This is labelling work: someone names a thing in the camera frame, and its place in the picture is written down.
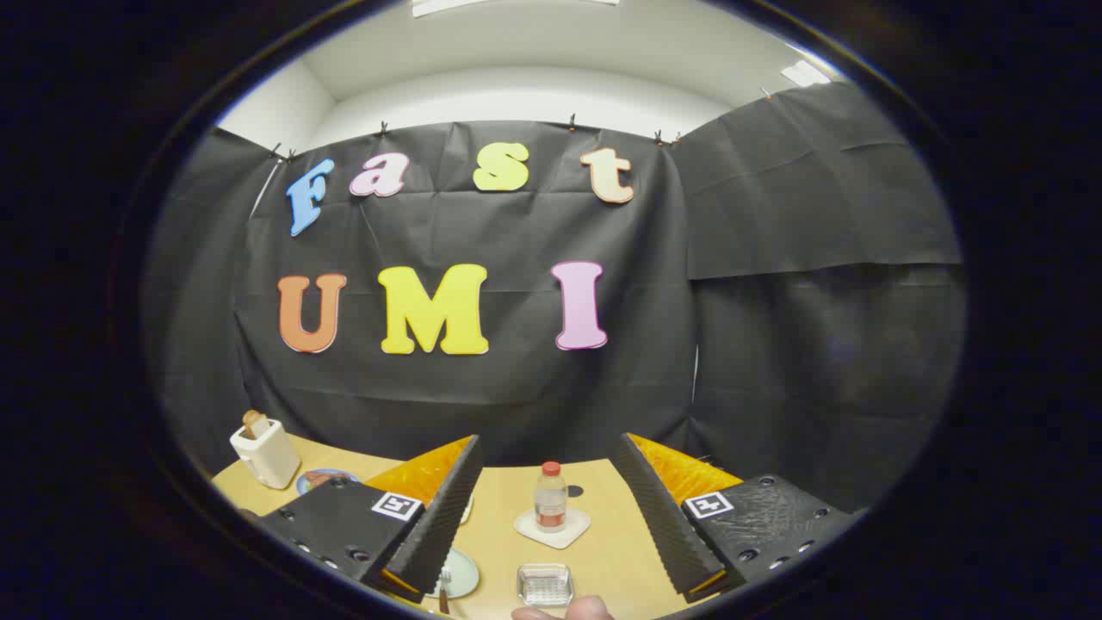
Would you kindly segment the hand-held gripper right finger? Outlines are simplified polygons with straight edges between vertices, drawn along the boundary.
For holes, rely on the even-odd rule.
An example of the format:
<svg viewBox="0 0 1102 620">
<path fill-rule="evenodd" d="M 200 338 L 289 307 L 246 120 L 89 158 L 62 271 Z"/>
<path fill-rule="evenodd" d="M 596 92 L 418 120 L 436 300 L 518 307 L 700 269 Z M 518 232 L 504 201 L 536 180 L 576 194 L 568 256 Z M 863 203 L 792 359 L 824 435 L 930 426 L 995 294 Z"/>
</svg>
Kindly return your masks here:
<svg viewBox="0 0 1102 620">
<path fill-rule="evenodd" d="M 611 463 L 688 603 L 799 566 L 864 516 L 778 474 L 743 480 L 634 433 L 622 433 Z"/>
</svg>

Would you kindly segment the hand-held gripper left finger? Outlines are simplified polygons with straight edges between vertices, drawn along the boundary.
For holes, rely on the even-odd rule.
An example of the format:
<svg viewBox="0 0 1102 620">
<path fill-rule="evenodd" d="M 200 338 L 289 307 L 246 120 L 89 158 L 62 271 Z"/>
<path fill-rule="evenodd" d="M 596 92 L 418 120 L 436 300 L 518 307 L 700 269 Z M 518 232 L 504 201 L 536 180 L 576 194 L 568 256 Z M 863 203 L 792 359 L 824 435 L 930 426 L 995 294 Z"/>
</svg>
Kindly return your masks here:
<svg viewBox="0 0 1102 620">
<path fill-rule="evenodd" d="M 329 478 L 257 524 L 323 569 L 421 603 L 436 587 L 483 466 L 480 437 L 471 435 L 367 481 Z"/>
</svg>

